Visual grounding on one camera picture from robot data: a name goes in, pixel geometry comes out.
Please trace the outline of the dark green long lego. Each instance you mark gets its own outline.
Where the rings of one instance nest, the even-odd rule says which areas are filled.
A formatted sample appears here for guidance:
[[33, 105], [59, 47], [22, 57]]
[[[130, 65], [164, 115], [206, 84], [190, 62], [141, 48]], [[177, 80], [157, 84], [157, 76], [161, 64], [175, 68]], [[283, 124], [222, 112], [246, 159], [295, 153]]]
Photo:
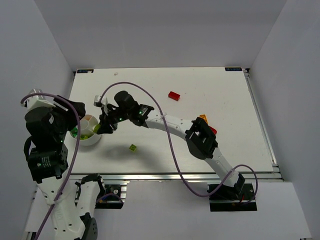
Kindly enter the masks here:
[[86, 139], [88, 139], [88, 138], [89, 138], [88, 135], [81, 135], [81, 136], [80, 136], [80, 139], [81, 139], [81, 140], [86, 140]]

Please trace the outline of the dark green square lego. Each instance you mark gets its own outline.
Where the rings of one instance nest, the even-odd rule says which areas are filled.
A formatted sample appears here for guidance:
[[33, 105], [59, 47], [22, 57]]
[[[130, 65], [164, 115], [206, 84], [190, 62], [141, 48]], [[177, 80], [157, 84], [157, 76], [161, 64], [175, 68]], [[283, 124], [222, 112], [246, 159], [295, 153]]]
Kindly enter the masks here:
[[75, 127], [70, 131], [70, 134], [75, 138], [78, 135], [78, 128]]

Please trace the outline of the lime lego table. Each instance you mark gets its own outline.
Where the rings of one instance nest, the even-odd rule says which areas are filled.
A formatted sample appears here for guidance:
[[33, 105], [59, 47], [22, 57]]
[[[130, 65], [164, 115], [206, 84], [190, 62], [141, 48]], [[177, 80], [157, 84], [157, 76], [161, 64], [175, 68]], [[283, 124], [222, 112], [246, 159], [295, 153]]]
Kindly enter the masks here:
[[135, 152], [137, 150], [137, 146], [134, 145], [134, 144], [131, 144], [129, 149], [132, 151], [132, 152]]

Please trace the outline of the orange long lego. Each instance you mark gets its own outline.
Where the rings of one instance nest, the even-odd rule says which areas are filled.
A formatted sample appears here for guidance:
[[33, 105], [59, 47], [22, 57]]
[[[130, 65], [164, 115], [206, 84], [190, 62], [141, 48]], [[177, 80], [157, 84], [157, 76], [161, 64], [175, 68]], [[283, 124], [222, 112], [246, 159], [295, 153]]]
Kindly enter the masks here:
[[201, 114], [201, 115], [199, 115], [199, 117], [200, 117], [201, 119], [203, 119], [203, 120], [208, 124], [208, 120], [207, 120], [207, 117], [206, 117], [205, 114]]

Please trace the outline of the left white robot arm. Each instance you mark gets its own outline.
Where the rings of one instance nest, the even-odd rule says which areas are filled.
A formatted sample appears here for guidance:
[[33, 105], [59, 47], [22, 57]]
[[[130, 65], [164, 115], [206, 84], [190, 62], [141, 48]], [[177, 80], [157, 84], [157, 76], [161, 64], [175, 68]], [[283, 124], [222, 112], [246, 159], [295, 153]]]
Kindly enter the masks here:
[[23, 153], [33, 181], [40, 189], [48, 211], [35, 234], [38, 239], [48, 219], [52, 220], [56, 240], [96, 240], [97, 221], [94, 211], [97, 197], [104, 191], [101, 176], [91, 174], [78, 183], [73, 192], [69, 181], [78, 153], [81, 136], [77, 135], [73, 158], [68, 162], [68, 149], [64, 143], [67, 132], [81, 128], [85, 104], [73, 102], [51, 94], [55, 103], [38, 90], [21, 100], [27, 108], [24, 117], [30, 134]]

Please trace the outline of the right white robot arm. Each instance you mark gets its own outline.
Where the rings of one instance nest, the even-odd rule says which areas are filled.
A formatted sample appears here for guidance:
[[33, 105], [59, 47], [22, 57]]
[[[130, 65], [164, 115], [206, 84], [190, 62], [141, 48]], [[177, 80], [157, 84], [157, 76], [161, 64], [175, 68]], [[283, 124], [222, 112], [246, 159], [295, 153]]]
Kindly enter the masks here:
[[117, 105], [108, 103], [99, 95], [95, 97], [94, 106], [101, 109], [97, 134], [112, 134], [117, 130], [118, 123], [129, 120], [138, 127], [162, 130], [180, 137], [186, 141], [190, 154], [205, 161], [218, 175], [222, 182], [221, 187], [215, 188], [218, 193], [232, 199], [241, 196], [245, 178], [225, 159], [216, 135], [204, 119], [197, 117], [195, 120], [185, 120], [163, 115], [152, 106], [139, 104], [124, 90], [118, 92], [114, 100]]

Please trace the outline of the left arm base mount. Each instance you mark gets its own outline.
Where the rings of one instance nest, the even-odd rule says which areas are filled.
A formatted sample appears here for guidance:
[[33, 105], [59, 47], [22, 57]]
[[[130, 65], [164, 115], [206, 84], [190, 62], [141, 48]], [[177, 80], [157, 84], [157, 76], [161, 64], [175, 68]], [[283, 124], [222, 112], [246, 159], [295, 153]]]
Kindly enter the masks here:
[[95, 204], [96, 209], [120, 210], [125, 202], [127, 182], [107, 182], [105, 193], [100, 193]]

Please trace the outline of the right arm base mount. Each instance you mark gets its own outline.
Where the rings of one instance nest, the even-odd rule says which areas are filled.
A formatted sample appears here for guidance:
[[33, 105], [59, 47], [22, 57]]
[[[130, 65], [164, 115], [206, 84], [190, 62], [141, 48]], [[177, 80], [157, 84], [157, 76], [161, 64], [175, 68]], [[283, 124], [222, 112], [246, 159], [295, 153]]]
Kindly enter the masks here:
[[211, 212], [256, 212], [258, 208], [253, 185], [245, 183], [240, 194], [229, 191], [223, 185], [209, 196], [209, 208]]

